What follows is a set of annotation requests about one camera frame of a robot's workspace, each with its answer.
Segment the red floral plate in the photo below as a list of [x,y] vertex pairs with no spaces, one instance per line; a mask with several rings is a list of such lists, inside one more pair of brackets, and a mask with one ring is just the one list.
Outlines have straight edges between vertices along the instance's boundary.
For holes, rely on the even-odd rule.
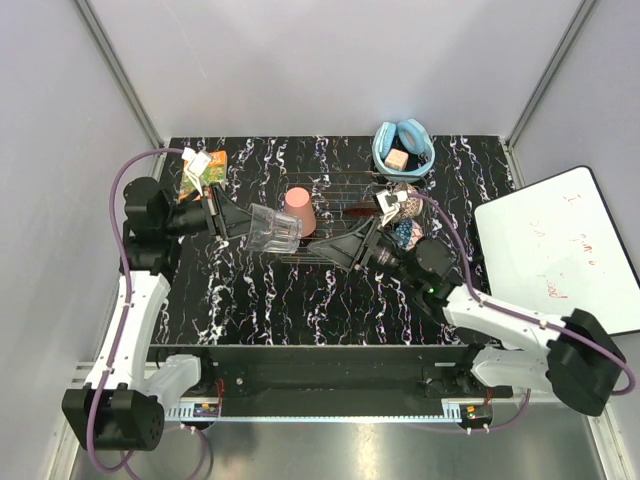
[[369,217],[379,214],[375,203],[359,203],[346,207],[342,213],[350,217]]

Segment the pink plastic cup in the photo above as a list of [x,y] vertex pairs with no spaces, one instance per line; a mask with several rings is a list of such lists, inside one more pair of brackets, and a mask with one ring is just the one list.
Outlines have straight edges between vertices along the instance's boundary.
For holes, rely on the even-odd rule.
[[316,228],[311,194],[302,187],[289,189],[285,194],[285,212],[302,222],[302,236],[310,236]]

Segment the brown floral patterned bowl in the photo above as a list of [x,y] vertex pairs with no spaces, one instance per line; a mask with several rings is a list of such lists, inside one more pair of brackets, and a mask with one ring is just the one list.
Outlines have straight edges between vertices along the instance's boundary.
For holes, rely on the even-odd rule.
[[417,189],[414,186],[406,182],[397,183],[393,187],[392,193],[397,194],[398,192],[406,193],[407,198],[399,203],[399,210],[391,219],[392,223],[398,223],[407,218],[417,217],[423,210],[423,201],[420,198],[411,197],[411,194],[415,194],[417,192]]

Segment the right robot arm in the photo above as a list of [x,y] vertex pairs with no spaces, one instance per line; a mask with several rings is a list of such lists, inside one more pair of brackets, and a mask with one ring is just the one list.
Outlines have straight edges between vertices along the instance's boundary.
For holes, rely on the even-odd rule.
[[348,271],[378,267],[412,294],[428,316],[500,341],[484,346],[454,371],[466,396],[512,386],[553,394],[571,409],[600,415],[626,360],[596,319],[581,309],[545,314],[498,301],[466,284],[445,244],[413,233],[388,234],[369,219],[339,236],[315,240],[310,251]]

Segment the clear drinking glass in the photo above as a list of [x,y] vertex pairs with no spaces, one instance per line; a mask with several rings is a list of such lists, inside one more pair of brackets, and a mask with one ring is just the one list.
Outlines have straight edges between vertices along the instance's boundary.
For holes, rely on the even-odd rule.
[[246,249],[255,252],[294,253],[302,238],[302,220],[287,213],[253,203],[246,235]]

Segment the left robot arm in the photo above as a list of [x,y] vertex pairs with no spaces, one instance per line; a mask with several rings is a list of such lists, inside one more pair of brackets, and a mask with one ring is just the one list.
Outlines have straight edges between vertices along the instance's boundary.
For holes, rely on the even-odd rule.
[[123,196],[117,303],[92,370],[82,387],[65,391],[61,404],[81,447],[92,452],[155,449],[165,415],[182,395],[214,388],[214,369],[190,354],[171,355],[147,374],[151,337],[178,268],[181,238],[205,232],[228,241],[246,234],[251,222],[218,183],[173,202],[157,180],[141,177]]

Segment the blue triangle patterned bowl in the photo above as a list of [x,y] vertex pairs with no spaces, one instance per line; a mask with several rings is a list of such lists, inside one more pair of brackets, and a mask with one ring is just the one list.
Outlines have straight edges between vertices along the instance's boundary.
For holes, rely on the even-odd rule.
[[405,251],[413,249],[424,237],[422,227],[412,218],[398,222],[394,226],[393,234],[398,245]]

